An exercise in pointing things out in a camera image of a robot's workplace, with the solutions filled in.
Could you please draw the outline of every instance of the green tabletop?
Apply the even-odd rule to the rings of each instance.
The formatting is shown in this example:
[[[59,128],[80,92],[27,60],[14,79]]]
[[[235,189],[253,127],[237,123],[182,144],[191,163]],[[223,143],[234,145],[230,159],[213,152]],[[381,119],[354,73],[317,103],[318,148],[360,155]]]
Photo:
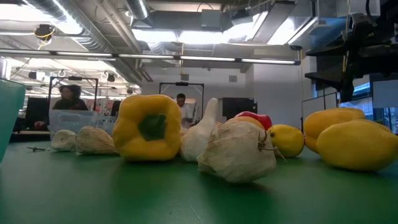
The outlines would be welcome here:
[[[398,164],[377,174],[334,169],[304,151],[247,185],[181,159],[32,152],[10,144],[0,164],[0,223],[398,223]]]

